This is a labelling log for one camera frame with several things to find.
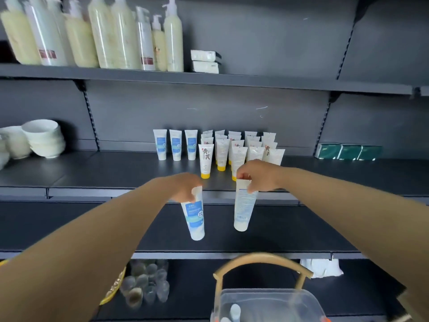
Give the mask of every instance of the person's right arm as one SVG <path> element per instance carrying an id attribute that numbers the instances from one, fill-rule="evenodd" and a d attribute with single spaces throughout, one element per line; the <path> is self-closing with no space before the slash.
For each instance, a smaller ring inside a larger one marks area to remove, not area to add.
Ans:
<path id="1" fill-rule="evenodd" d="M 254 160 L 249 192 L 286 189 L 409 291 L 429 302 L 429 208 L 359 184 Z"/>

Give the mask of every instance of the hand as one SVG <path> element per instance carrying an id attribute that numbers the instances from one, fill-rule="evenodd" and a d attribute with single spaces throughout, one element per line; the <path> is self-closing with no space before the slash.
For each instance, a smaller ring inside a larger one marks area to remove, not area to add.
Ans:
<path id="1" fill-rule="evenodd" d="M 173 196 L 176 202 L 195 202 L 195 197 L 191 193 L 196 186 L 202 186 L 201 178 L 191 173 L 180 173 L 168 176 L 168 183 L 173 188 Z"/>
<path id="2" fill-rule="evenodd" d="M 247 191 L 272 191 L 279 188 L 278 179 L 281 175 L 282 167 L 255 159 L 248 161 L 237 171 L 237 179 L 251 179 Z"/>

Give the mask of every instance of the lotion bottle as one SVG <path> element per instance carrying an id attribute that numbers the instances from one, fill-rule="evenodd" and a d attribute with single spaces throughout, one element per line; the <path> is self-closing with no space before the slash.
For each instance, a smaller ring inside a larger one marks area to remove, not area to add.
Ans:
<path id="1" fill-rule="evenodd" d="M 118 42 L 117 67 L 119 69 L 141 69 L 137 48 L 136 21 L 126 0 L 115 0 L 111 6 L 111 12 Z"/>
<path id="2" fill-rule="evenodd" d="M 12 51 L 21 64 L 40 65 L 40 55 L 27 16 L 18 0 L 5 0 L 0 14 Z"/>
<path id="3" fill-rule="evenodd" d="M 155 54 L 155 66 L 159 71 L 167 71 L 167 48 L 165 43 L 165 34 L 161 30 L 159 18 L 161 15 L 154 15 L 152 23 L 152 37 Z"/>
<path id="4" fill-rule="evenodd" d="M 67 37 L 64 13 L 61 11 L 62 2 L 61 0 L 46 0 L 46 3 L 48 5 L 48 10 L 51 11 L 57 24 L 61 44 L 63 45 L 64 53 L 66 54 L 67 64 L 69 66 L 75 66 L 76 63 L 73 58 L 72 47 L 70 46 L 69 38 Z"/>
<path id="5" fill-rule="evenodd" d="M 92 0 L 88 14 L 100 68 L 114 69 L 117 46 L 110 7 L 104 0 Z"/>
<path id="6" fill-rule="evenodd" d="M 167 69 L 171 72 L 183 72 L 183 30 L 182 22 L 177 16 L 175 0 L 169 0 L 167 17 L 164 20 L 164 31 L 167 45 Z"/>
<path id="7" fill-rule="evenodd" d="M 39 50 L 42 65 L 67 66 L 67 58 L 58 32 L 57 23 L 46 0 L 24 2 L 33 36 Z"/>
<path id="8" fill-rule="evenodd" d="M 136 10 L 141 69 L 155 71 L 155 55 L 149 11 L 142 7 L 136 7 Z"/>
<path id="9" fill-rule="evenodd" d="M 66 30 L 77 66 L 97 68 L 98 58 L 91 25 L 83 20 L 78 0 L 70 0 L 70 14 L 66 15 Z"/>

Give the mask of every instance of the small box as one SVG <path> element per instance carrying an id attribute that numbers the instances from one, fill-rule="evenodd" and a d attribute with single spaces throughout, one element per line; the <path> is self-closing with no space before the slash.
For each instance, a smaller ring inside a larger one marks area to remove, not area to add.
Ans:
<path id="1" fill-rule="evenodd" d="M 337 159 L 355 161 L 359 157 L 361 151 L 361 145 L 341 145 L 341 150 Z"/>
<path id="2" fill-rule="evenodd" d="M 362 151 L 358 157 L 360 161 L 375 161 L 383 152 L 382 146 L 362 146 Z"/>
<path id="3" fill-rule="evenodd" d="M 219 73 L 221 64 L 217 62 L 192 61 L 192 71 L 203 73 Z"/>
<path id="4" fill-rule="evenodd" d="M 190 50 L 190 59 L 193 61 L 222 63 L 222 56 L 215 51 Z"/>
<path id="5" fill-rule="evenodd" d="M 319 159 L 337 159 L 340 151 L 341 145 L 338 143 L 319 143 L 315 157 Z"/>

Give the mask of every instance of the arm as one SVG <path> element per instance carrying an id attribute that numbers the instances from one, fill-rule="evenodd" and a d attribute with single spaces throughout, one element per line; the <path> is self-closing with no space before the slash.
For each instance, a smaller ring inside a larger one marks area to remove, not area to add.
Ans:
<path id="1" fill-rule="evenodd" d="M 282 188 L 410 291 L 429 299 L 429 208 L 359 184 L 262 161 L 241 166 L 248 191 Z"/>
<path id="2" fill-rule="evenodd" d="M 191 190 L 199 185 L 201 180 L 189 173 L 155 178 L 88 211 L 3 265 L 2 320 L 89 321 L 164 204 L 194 201 Z"/>

